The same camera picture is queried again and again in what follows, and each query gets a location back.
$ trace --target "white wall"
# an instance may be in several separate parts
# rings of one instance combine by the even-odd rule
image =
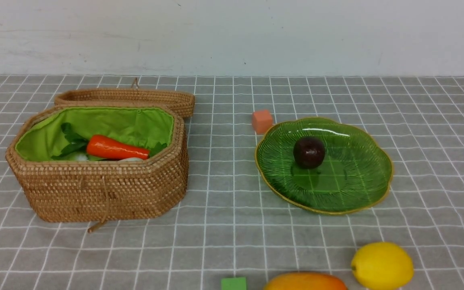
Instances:
[[[0,74],[464,75],[464,0],[0,0]]]

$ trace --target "mango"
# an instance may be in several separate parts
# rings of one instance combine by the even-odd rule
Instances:
[[[347,290],[339,278],[319,272],[290,272],[271,279],[263,290]]]

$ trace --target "basket lid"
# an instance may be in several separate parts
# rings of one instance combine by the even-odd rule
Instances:
[[[55,105],[83,105],[90,106],[94,102],[102,104],[130,103],[137,105],[164,105],[182,118],[191,117],[195,109],[195,95],[181,91],[143,90],[139,87],[138,79],[129,89],[93,88],[77,89],[63,92],[55,97]]]

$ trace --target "green block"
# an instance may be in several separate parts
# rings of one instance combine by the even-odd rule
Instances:
[[[221,279],[221,290],[247,290],[247,279],[245,277]]]

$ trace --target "green fabric lining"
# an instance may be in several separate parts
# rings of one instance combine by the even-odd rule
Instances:
[[[160,108],[72,107],[35,124],[15,145],[24,159],[32,162],[52,161],[68,145],[60,126],[68,122],[75,132],[88,140],[95,134],[119,142],[151,149],[157,143],[172,141],[174,118]],[[65,160],[75,160],[76,154]],[[89,160],[100,160],[89,156]]]

